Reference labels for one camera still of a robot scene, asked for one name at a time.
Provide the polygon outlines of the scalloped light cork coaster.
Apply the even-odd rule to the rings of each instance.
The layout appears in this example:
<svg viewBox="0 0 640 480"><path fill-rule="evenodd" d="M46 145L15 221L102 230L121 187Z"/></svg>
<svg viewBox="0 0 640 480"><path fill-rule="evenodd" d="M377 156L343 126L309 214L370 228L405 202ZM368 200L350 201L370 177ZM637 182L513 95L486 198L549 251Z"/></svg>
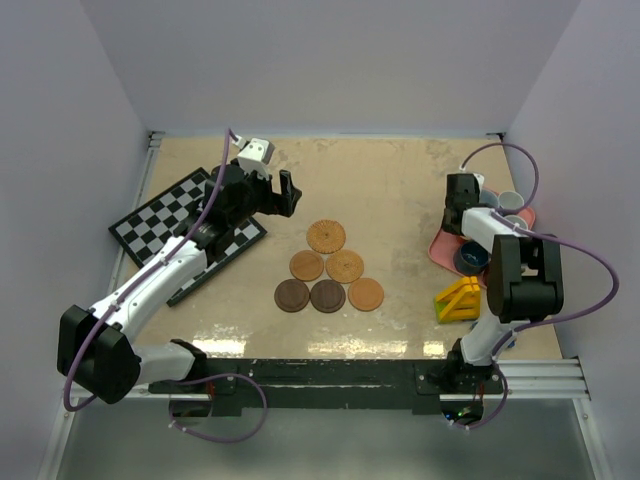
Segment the scalloped light cork coaster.
<svg viewBox="0 0 640 480"><path fill-rule="evenodd" d="M332 254L345 245L346 231L338 221L322 219L309 227L306 240L317 253Z"/></svg>

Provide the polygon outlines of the dark blue cup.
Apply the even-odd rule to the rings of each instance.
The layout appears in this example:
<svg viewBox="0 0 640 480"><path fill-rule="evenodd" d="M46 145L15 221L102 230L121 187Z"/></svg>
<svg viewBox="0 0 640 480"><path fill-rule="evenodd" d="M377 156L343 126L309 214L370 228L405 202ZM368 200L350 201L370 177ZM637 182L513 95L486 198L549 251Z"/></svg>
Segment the dark blue cup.
<svg viewBox="0 0 640 480"><path fill-rule="evenodd" d="M464 276L482 274L489 265L490 253L475 241L463 243L453 256L453 265Z"/></svg>

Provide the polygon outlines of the round light cork coaster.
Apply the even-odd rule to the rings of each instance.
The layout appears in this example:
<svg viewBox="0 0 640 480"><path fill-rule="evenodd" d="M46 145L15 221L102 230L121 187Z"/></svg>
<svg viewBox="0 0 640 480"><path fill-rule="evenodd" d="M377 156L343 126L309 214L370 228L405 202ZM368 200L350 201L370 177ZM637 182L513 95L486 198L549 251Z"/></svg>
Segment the round light cork coaster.
<svg viewBox="0 0 640 480"><path fill-rule="evenodd" d="M327 258L326 271L336 282L352 283L364 273L364 261L358 253L342 249Z"/></svg>

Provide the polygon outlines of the dark brown wooden coaster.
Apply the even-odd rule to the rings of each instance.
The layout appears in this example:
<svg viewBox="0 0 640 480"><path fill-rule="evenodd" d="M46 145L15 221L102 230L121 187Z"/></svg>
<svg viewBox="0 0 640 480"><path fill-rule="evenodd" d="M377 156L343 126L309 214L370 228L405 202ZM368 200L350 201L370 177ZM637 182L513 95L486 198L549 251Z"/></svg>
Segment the dark brown wooden coaster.
<svg viewBox="0 0 640 480"><path fill-rule="evenodd" d="M282 311L295 313L303 310L310 300L310 290L301 280L292 278L280 282L274 292L276 306Z"/></svg>

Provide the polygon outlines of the light orange wooden coaster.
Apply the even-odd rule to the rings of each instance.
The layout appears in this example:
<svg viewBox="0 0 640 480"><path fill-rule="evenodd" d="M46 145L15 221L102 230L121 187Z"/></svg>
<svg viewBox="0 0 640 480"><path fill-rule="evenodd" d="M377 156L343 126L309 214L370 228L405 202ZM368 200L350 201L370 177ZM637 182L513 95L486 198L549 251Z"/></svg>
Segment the light orange wooden coaster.
<svg viewBox="0 0 640 480"><path fill-rule="evenodd" d="M359 278L347 292L351 305L359 311L369 312L377 309L384 301L384 289L372 278Z"/></svg>

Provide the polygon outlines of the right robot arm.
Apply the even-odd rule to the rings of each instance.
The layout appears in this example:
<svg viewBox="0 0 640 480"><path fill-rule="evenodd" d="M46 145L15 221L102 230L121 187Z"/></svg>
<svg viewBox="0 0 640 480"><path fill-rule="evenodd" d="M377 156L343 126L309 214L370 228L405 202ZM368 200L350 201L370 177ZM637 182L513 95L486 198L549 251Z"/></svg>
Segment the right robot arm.
<svg viewBox="0 0 640 480"><path fill-rule="evenodd" d="M519 327L560 312L564 304L560 246L536 237L480 202L474 174L446 177L443 231L475 241L489 254L486 283L489 312L459 341L462 358L445 369L448 386L469 392L481 380L479 367L497 359Z"/></svg>

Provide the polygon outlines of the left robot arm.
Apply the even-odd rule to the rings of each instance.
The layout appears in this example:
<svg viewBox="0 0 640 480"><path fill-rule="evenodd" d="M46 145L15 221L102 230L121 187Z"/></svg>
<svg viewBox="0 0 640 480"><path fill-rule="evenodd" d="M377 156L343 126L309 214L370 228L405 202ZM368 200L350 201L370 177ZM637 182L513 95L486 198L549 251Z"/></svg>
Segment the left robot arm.
<svg viewBox="0 0 640 480"><path fill-rule="evenodd" d="M84 309L69 307L59 325L57 370L64 388L73 383L107 404L123 399L135 386L173 381L185 392L207 380L206 356L191 344L134 347L151 317L185 283L220 260L236 230L254 214L289 218L302 196L287 170L272 177L242 168L238 162L216 167L203 196L155 257L110 296Z"/></svg>

